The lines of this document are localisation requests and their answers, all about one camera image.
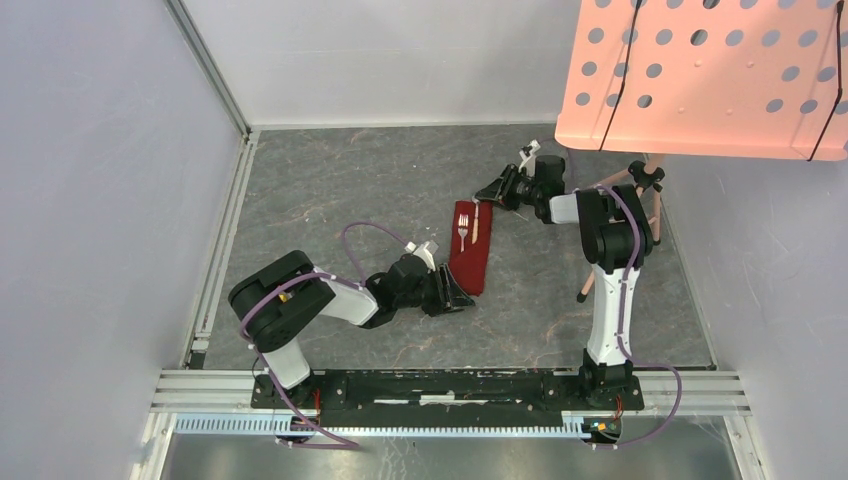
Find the dark red cloth napkin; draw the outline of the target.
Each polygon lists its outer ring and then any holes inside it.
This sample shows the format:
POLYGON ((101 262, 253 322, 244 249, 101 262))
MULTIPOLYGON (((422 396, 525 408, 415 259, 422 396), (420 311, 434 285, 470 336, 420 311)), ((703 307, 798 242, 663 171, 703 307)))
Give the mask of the dark red cloth napkin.
POLYGON ((480 203, 479 235, 476 244, 471 243, 474 204, 470 200, 457 201, 454 204, 451 222, 451 247, 449 268, 463 290, 471 296, 480 296, 485 288, 486 268, 491 245, 493 206, 480 203), (460 239, 457 233, 457 221, 460 214, 469 215, 469 233, 465 241, 465 251, 460 252, 460 239))

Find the metal fork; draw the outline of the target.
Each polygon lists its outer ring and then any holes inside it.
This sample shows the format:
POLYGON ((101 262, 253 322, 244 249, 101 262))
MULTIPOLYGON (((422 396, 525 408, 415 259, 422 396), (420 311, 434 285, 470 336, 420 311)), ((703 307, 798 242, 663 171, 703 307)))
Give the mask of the metal fork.
POLYGON ((469 215, 468 214, 460 214, 457 221, 457 233, 460 239, 460 252, 463 253, 465 251, 465 241, 467 235, 469 233, 469 215))

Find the wooden handled spoon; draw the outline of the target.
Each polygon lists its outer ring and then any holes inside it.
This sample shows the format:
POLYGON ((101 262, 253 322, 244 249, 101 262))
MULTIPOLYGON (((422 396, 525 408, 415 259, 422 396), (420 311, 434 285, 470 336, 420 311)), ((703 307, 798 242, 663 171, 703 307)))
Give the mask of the wooden handled spoon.
POLYGON ((480 201, 476 198, 472 199, 474 204, 474 214, 472 219, 472 235, 471 235, 471 243, 476 244, 479 235, 479 214, 480 214, 480 201))

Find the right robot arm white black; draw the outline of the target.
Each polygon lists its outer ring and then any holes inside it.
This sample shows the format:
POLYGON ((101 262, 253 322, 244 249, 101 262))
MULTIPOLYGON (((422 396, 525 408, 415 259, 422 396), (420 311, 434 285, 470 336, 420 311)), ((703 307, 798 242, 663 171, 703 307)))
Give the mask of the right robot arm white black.
POLYGON ((533 167, 509 164, 474 198, 504 210, 534 208, 545 224, 576 224, 582 251, 594 274, 593 324, 577 392, 602 408, 630 387, 634 361, 629 346, 636 281, 654 243, 637 187, 630 184, 566 190, 566 159, 543 155, 533 167))

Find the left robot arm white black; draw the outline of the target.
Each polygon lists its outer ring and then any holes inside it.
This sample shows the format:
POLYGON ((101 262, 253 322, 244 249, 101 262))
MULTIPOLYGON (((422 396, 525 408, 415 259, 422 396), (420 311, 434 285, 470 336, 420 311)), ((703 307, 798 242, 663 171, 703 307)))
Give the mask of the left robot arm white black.
POLYGON ((295 408, 314 394, 312 368, 298 340, 311 322, 340 320, 373 329, 402 309, 438 317, 475 305, 446 264, 431 264, 421 254, 405 253, 388 270, 357 284, 317 267, 301 250, 237 283, 227 301, 240 334, 269 369, 276 394, 295 408))

